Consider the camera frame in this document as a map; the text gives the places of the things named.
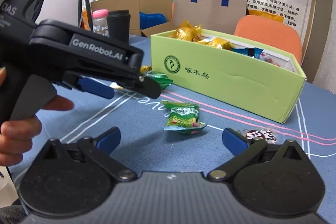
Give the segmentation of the person's left hand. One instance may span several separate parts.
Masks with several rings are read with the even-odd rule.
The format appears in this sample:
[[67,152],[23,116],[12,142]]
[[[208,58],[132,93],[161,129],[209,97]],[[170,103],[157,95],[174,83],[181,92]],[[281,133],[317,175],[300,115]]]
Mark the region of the person's left hand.
[[[6,78],[6,68],[1,67],[1,84]],[[43,110],[69,111],[74,103],[62,96],[56,96]],[[20,121],[7,121],[1,125],[1,166],[13,166],[23,160],[23,154],[33,146],[33,137],[42,130],[41,121],[33,118]]]

